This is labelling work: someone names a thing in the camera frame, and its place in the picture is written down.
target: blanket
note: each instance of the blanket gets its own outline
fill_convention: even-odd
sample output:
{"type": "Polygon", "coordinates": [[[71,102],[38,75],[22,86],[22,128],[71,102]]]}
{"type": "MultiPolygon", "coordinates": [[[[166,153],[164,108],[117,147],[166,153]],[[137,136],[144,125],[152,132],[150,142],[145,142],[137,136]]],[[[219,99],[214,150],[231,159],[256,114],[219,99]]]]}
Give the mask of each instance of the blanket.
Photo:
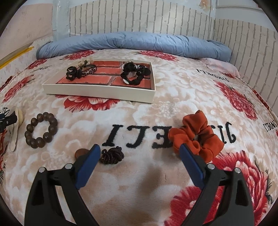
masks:
{"type": "MultiPolygon", "coordinates": [[[[37,60],[13,76],[0,93],[2,107],[17,106],[24,115],[14,152],[1,134],[0,192],[23,223],[26,201],[41,166],[62,168],[75,161],[77,149],[120,146],[124,159],[115,165],[98,163],[80,189],[85,204],[100,225],[180,226],[200,194],[168,132],[180,128],[185,115],[203,111],[208,125],[224,142],[212,159],[219,169],[239,167],[246,179],[257,225],[277,199],[277,118],[240,79],[213,71],[195,59],[155,51],[89,50],[37,60]],[[156,93],[152,104],[94,97],[47,95],[42,84],[74,60],[124,58],[152,63],[156,93]],[[38,113],[53,113],[58,132],[43,148],[25,142],[27,124],[38,113]]],[[[39,123],[34,137],[49,123],[39,123]]],[[[62,209],[74,222],[61,189],[62,209]]],[[[206,222],[213,219],[222,188],[217,191],[206,222]]]]}
{"type": "Polygon", "coordinates": [[[145,32],[114,32],[82,35],[50,42],[37,51],[37,59],[56,57],[85,50],[101,49],[154,50],[181,57],[209,57],[225,62],[231,58],[231,50],[223,43],[184,35],[154,34],[145,32]]]}

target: red brick pattern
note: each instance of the red brick pattern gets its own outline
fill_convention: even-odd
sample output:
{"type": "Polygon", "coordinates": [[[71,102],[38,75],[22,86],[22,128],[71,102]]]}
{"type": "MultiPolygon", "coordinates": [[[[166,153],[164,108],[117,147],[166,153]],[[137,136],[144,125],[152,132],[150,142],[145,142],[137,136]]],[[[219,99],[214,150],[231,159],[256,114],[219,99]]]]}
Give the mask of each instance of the red brick pattern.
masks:
{"type": "MultiPolygon", "coordinates": [[[[121,78],[122,65],[120,61],[92,61],[90,64],[97,66],[97,70],[93,75],[87,75],[80,79],[69,81],[66,77],[62,78],[57,84],[93,84],[93,85],[111,85],[111,86],[128,86],[141,89],[151,89],[150,77],[145,77],[137,86],[127,85],[121,78]]],[[[149,64],[141,63],[141,65],[150,68],[149,64]]]]}

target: box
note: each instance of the box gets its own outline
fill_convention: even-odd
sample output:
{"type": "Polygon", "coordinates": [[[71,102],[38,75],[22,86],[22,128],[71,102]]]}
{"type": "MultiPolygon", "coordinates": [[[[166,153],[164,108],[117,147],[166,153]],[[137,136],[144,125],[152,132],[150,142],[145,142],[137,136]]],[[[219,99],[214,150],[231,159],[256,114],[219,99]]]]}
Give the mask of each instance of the box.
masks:
{"type": "Polygon", "coordinates": [[[67,68],[70,66],[76,67],[81,62],[81,60],[78,60],[48,79],[43,84],[44,91],[47,94],[100,97],[144,103],[153,102],[155,80],[151,62],[114,58],[93,58],[88,61],[90,61],[90,64],[97,66],[97,70],[93,75],[87,75],[80,79],[76,78],[73,81],[67,80],[65,78],[67,68]],[[120,76],[123,72],[122,65],[128,61],[147,66],[151,71],[150,76],[145,77],[138,86],[125,84],[120,76]]]}

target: white brick wall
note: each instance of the white brick wall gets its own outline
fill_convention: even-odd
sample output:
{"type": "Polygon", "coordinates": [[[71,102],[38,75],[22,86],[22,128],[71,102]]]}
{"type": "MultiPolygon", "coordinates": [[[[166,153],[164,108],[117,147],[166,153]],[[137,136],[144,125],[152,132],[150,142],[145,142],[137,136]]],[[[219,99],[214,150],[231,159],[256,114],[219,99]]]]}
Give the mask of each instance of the white brick wall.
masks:
{"type": "Polygon", "coordinates": [[[278,34],[262,26],[217,19],[213,39],[232,50],[231,63],[278,114],[278,34]]]}
{"type": "Polygon", "coordinates": [[[69,12],[70,36],[141,31],[210,39],[213,34],[208,15],[162,0],[98,0],[69,12]]]}

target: floral blanket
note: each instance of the floral blanket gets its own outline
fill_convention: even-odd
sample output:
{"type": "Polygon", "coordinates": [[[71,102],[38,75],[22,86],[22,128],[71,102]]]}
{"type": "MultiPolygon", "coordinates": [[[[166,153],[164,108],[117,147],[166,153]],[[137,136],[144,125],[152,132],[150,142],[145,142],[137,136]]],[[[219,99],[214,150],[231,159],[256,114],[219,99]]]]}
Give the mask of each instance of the floral blanket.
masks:
{"type": "MultiPolygon", "coordinates": [[[[277,120],[259,95],[230,74],[212,71],[199,60],[138,50],[90,50],[37,60],[12,76],[0,92],[2,107],[17,106],[24,122],[15,152],[0,142],[0,191],[18,220],[24,222],[25,205],[41,166],[48,170],[74,162],[75,151],[121,146],[125,158],[115,165],[98,163],[80,194],[100,225],[180,226],[200,190],[193,186],[168,140],[171,127],[202,110],[214,133],[225,143],[212,160],[220,169],[239,167],[247,181],[256,225],[277,199],[277,120]],[[153,104],[93,97],[46,95],[42,84],[72,60],[82,57],[126,58],[151,61],[156,83],[153,104]],[[38,113],[53,113],[58,133],[43,148],[32,149],[24,132],[38,113]]],[[[38,124],[34,137],[47,131],[38,124]]],[[[222,188],[206,222],[213,219],[222,188]]],[[[62,209],[74,222],[62,190],[62,209]]]]}

